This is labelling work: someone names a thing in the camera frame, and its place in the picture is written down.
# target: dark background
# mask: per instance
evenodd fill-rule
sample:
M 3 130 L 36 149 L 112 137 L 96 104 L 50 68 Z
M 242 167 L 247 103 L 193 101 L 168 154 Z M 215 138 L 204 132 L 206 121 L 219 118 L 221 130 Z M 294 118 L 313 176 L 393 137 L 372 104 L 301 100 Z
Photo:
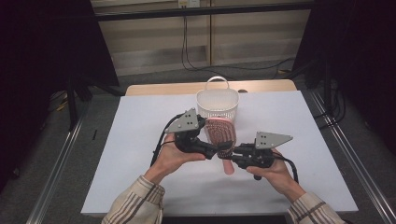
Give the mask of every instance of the dark background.
M 93 15 L 90 1 L 0 3 L 0 189 L 35 141 L 50 96 L 70 77 L 119 84 L 98 23 L 54 19 L 79 14 Z
M 314 87 L 324 78 L 327 63 L 342 92 L 394 154 L 395 34 L 396 17 L 389 1 L 348 0 L 312 9 L 293 67 L 319 59 L 305 74 L 307 85 Z

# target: pink brush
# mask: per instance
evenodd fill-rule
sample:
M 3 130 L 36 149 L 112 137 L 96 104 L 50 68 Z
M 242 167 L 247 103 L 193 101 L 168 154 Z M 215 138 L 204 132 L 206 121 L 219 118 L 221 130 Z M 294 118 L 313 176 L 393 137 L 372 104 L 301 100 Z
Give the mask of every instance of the pink brush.
M 236 142 L 236 133 L 233 122 L 230 119 L 208 118 L 205 122 L 205 132 L 208 140 L 213 145 L 233 141 L 232 147 L 218 152 L 218 157 L 223 159 L 224 173 L 226 175 L 233 174 L 233 164 L 229 159 L 233 154 L 233 147 Z

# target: metal frame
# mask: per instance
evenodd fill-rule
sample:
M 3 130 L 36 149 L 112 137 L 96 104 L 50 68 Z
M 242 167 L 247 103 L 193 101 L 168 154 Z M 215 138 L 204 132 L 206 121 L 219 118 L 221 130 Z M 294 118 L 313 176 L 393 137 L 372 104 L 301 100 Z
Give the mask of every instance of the metal frame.
M 51 18 L 53 21 L 122 21 L 122 20 L 139 20 L 167 17 L 185 17 L 185 16 L 203 16 L 218 14 L 235 14 L 250 12 L 268 12 L 268 11 L 290 11 L 290 10 L 306 10 L 318 7 L 329 7 L 339 4 L 341 1 L 334 0 L 331 2 L 298 2 L 298 3 L 280 3 L 280 4 L 262 4 L 249 6 L 234 7 L 191 7 L 191 8 L 175 8 L 151 11 L 136 12 L 117 12 L 117 13 L 96 13 L 94 16 L 73 15 Z
M 52 196 L 55 193 L 56 186 L 61 178 L 64 166 L 67 163 L 67 158 L 69 157 L 70 152 L 73 149 L 73 145 L 78 137 L 82 121 L 88 113 L 90 103 L 91 102 L 89 101 L 83 105 L 81 116 L 79 117 L 77 124 L 75 125 L 73 131 L 69 132 L 69 134 L 67 135 L 58 160 L 55 162 L 49 175 L 49 179 L 47 180 L 45 187 L 41 190 L 40 196 L 35 202 L 35 207 L 33 208 L 32 213 L 30 214 L 26 224 L 39 224 L 43 221 L 44 216 L 47 213 L 47 209 L 50 205 Z
M 323 106 L 324 101 L 321 98 L 320 94 L 315 91 L 311 92 L 312 99 L 314 100 L 315 104 L 318 107 L 320 113 L 324 113 L 326 108 Z M 329 128 L 332 131 L 332 134 L 337 141 L 340 148 L 343 150 L 349 164 L 351 165 L 352 169 L 355 171 L 356 176 L 361 181 L 366 193 L 370 197 L 371 201 L 373 202 L 376 210 L 378 211 L 379 215 L 384 220 L 384 223 L 392 224 L 396 223 L 396 216 L 393 212 L 387 197 L 384 195 L 382 190 L 379 186 L 375 183 L 373 178 L 367 172 L 366 168 L 364 167 L 361 159 L 359 158 L 358 154 L 356 154 L 355 149 L 350 145 L 347 137 L 344 135 L 343 131 L 341 130 L 340 126 L 335 123 L 335 119 L 328 115 L 324 116 L 325 121 L 327 124 L 333 124 Z

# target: electrical outlet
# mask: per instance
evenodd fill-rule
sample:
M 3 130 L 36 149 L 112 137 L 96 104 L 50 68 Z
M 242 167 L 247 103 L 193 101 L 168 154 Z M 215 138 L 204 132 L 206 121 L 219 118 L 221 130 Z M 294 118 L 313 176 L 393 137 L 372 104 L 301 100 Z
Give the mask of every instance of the electrical outlet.
M 189 7 L 200 7 L 200 0 L 189 0 Z
M 189 0 L 178 0 L 178 8 L 185 8 L 189 6 Z

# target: finger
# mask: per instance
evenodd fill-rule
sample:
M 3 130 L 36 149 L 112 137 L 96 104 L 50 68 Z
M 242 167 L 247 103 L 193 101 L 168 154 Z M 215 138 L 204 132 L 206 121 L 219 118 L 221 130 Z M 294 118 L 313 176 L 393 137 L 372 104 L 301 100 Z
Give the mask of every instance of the finger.
M 175 141 L 175 134 L 174 133 L 169 133 L 165 136 L 165 139 L 163 139 L 164 142 L 170 142 L 170 141 Z
M 279 155 L 282 155 L 282 153 L 280 153 L 278 150 L 276 150 L 276 148 L 272 148 L 272 150 L 273 150 L 273 152 L 275 152 L 275 153 L 277 153 Z
M 248 166 L 247 171 L 253 175 L 265 176 L 267 171 L 257 166 Z
M 185 153 L 185 161 L 204 161 L 206 157 L 201 153 Z

